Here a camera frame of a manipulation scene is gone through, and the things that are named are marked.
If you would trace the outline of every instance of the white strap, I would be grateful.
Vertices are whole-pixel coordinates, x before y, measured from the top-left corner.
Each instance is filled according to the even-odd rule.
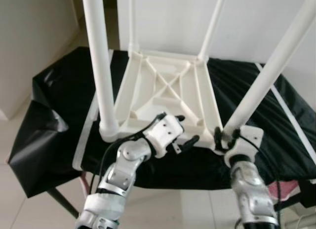
[[[256,66],[257,66],[257,68],[258,68],[258,70],[260,72],[263,70],[262,66],[259,63],[256,63]],[[281,107],[284,110],[285,114],[287,115],[288,119],[290,120],[291,124],[293,125],[296,133],[298,134],[298,136],[301,139],[304,147],[306,148],[307,152],[311,156],[311,158],[312,158],[312,160],[313,160],[313,162],[314,162],[314,164],[316,166],[316,153],[315,153],[315,150],[313,149],[311,143],[307,139],[307,137],[306,137],[305,133],[303,132],[301,126],[299,125],[299,123],[295,119],[295,117],[292,114],[291,110],[288,108],[288,106],[286,105],[285,101],[282,99],[280,93],[278,92],[278,90],[276,89],[276,87],[274,85],[271,87],[271,91],[273,92],[273,94],[276,97],[277,101],[279,102],[279,104],[281,105]]]
[[[113,57],[113,50],[109,50],[109,60],[110,62],[112,61]],[[77,148],[74,154],[74,159],[73,159],[73,168],[77,171],[82,171],[81,168],[81,163],[83,160],[83,155],[85,152],[85,146],[87,144],[90,131],[92,128],[92,124],[94,121],[96,121],[99,113],[99,107],[98,107],[98,100],[97,100],[97,95],[94,93],[87,117],[85,118],[83,128],[79,137],[79,141],[77,144]]]

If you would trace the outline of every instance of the black cloth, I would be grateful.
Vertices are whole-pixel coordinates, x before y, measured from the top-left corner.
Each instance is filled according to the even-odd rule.
[[[111,62],[114,98],[128,62],[115,51]],[[223,125],[258,75],[253,63],[209,59],[211,77]],[[316,149],[316,114],[280,76],[276,88]],[[80,47],[33,79],[33,100],[16,137],[9,164],[28,197],[63,184],[80,172],[72,168],[78,139],[95,91],[88,48]],[[265,131],[255,164],[265,182],[316,178],[316,167],[272,92],[248,121]],[[93,172],[108,143],[93,123],[82,168]],[[106,160],[116,158],[112,152]],[[155,189],[217,190],[230,188],[229,168],[209,149],[193,148],[161,159],[150,159],[138,171],[136,186]]]

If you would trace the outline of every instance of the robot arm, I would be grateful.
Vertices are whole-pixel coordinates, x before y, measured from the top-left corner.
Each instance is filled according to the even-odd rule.
[[[136,170],[152,156],[164,157],[166,147],[173,145],[180,153],[191,148],[199,137],[179,147],[175,140],[184,132],[180,124],[183,117],[162,114],[158,122],[142,138],[120,145],[117,160],[103,176],[95,194],[88,195],[83,212],[76,222],[76,229],[116,229],[124,212],[126,200],[136,179]]]
[[[237,196],[241,221],[245,229],[279,228],[268,188],[254,164],[263,130],[242,126],[236,131],[225,154],[225,163],[231,168],[231,186]]]

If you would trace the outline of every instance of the white plastic pipe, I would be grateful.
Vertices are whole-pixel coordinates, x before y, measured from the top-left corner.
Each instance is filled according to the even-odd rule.
[[[83,0],[85,23],[100,111],[100,134],[104,141],[116,140],[119,125],[114,114],[114,100],[103,0]]]
[[[256,63],[256,66],[257,66],[258,70],[260,72],[262,72],[262,70],[263,70],[262,66],[259,63]],[[289,121],[293,125],[298,137],[302,141],[305,149],[307,150],[307,152],[311,156],[311,159],[313,160],[313,162],[314,162],[314,164],[316,166],[316,152],[313,149],[313,146],[311,145],[310,141],[306,137],[304,131],[301,128],[301,126],[297,122],[296,118],[294,117],[294,115],[292,114],[291,110],[289,109],[289,107],[287,106],[287,104],[285,103],[285,101],[283,100],[283,98],[281,97],[280,93],[278,92],[277,88],[274,85],[272,85],[271,91],[273,92],[273,94],[274,94],[275,98],[277,99],[278,103],[280,104],[280,106],[284,110],[284,112],[287,115]]]
[[[303,39],[316,16],[316,0],[305,0],[302,8],[277,45],[262,72],[242,99],[224,127],[225,137],[229,138],[235,129],[245,125],[266,96],[271,86],[283,71],[289,59]]]
[[[224,7],[224,3],[225,3],[225,0],[217,0],[217,2],[216,2],[211,21],[209,22],[208,29],[207,29],[206,34],[205,34],[205,38],[204,38],[204,41],[202,44],[201,51],[199,52],[199,54],[197,56],[197,58],[199,60],[205,59],[206,52],[208,51],[208,48],[211,45],[212,38],[214,37],[215,31],[216,31],[216,28],[217,28],[217,25],[218,25],[218,22],[219,22],[219,19],[221,16],[221,12],[222,12],[223,7]]]
[[[310,226],[316,225],[316,214],[312,213],[310,215],[301,216],[300,219],[285,223],[286,229],[299,229],[299,228],[306,228]]]
[[[130,57],[132,52],[139,51],[137,24],[136,24],[136,0],[128,0],[129,6],[129,45],[128,56]]]

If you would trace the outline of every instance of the red object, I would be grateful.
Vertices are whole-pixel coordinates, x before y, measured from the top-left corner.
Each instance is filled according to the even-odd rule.
[[[281,187],[281,201],[286,201],[290,197],[291,192],[298,187],[297,181],[280,182]],[[269,185],[269,193],[272,198],[277,199],[277,183],[273,182]]]

